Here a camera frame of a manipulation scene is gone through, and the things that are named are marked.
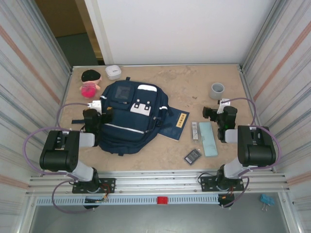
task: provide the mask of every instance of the plush toy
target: plush toy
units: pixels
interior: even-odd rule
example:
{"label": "plush toy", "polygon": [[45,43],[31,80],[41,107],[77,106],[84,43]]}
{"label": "plush toy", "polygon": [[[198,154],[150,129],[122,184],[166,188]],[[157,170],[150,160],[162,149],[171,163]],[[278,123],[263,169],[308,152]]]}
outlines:
{"label": "plush toy", "polygon": [[85,98],[92,98],[96,94],[96,90],[100,90],[101,87],[98,86],[100,80],[102,80],[102,76],[97,71],[89,69],[84,71],[81,80],[83,86],[80,87],[81,95]]}

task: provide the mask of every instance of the floor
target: floor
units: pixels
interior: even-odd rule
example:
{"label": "floor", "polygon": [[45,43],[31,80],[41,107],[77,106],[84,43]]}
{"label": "floor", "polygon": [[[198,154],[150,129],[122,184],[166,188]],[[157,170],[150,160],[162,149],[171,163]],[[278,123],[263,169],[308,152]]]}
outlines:
{"label": "floor", "polygon": [[56,38],[71,66],[97,66],[87,33]]}
{"label": "floor", "polygon": [[[92,99],[85,99],[79,91],[82,73],[90,67],[74,67],[66,103],[88,103],[98,100],[105,87],[113,81],[105,74],[104,66],[92,67],[102,74],[99,83],[102,88]],[[202,116],[204,106],[218,108],[216,100],[208,96],[213,83],[220,82],[225,86],[224,98],[245,97],[245,92],[236,65],[204,65],[204,66],[147,66],[121,67],[122,80],[127,76],[133,81],[153,83],[163,89],[169,97],[169,105],[173,108],[190,112],[180,140],[174,141],[158,135],[136,154],[123,157],[110,154],[99,147],[80,149],[79,159],[98,171],[131,171],[131,170],[173,170],[173,169],[207,169],[219,168],[237,157],[237,145],[221,143],[217,139],[217,124],[212,123],[218,156],[205,157],[189,166],[184,157],[193,149],[201,150],[202,142],[192,140],[191,122],[209,121]],[[252,121],[249,105],[245,100],[232,102],[238,109],[236,124],[247,125]],[[72,105],[64,109],[61,126],[79,130],[82,125],[72,125],[72,119],[82,119],[85,106]]]}
{"label": "floor", "polygon": [[[68,215],[53,206],[37,207],[31,233],[289,233],[277,194],[262,211],[260,194],[245,194],[231,210],[218,205],[100,206]],[[81,207],[70,207],[81,210]]]}

